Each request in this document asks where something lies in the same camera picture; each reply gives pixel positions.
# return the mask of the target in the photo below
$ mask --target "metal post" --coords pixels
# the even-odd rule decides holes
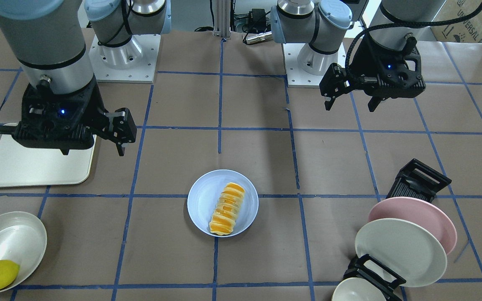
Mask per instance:
[[[230,38],[230,10],[230,0],[215,0],[214,36]]]

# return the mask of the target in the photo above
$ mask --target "pink plate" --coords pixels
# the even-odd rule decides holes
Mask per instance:
[[[369,212],[368,222],[376,219],[404,219],[429,231],[442,244],[446,254],[457,245],[457,230],[451,219],[438,207],[416,198],[398,196],[376,204]]]

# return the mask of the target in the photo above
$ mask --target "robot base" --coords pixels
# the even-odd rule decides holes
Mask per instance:
[[[82,183],[90,174],[95,146],[65,156],[59,149],[27,148],[11,135],[0,135],[0,187]]]
[[[287,85],[298,88],[319,88],[319,82],[321,82],[323,76],[316,76],[304,71],[297,61],[297,57],[303,46],[304,44],[302,43],[283,44]],[[345,65],[345,54],[345,48],[343,44],[341,44],[340,50],[338,50],[337,53],[337,63],[340,66]]]
[[[100,48],[98,47],[98,38],[94,36],[88,55],[98,82],[154,83],[161,36],[159,34],[147,34],[134,36],[134,38],[136,38],[142,46],[142,59],[138,64],[129,69],[114,69],[103,62],[100,55]]]

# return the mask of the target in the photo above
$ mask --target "white tray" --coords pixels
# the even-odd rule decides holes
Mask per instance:
[[[95,146],[96,136],[91,148],[71,149],[65,156],[59,149],[27,148],[11,135],[0,135],[0,187],[82,183],[90,174]]]

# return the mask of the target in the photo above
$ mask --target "yellow pastry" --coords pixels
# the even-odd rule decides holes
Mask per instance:
[[[224,187],[209,222],[211,233],[217,235],[232,233],[244,197],[245,190],[240,185],[228,183]]]

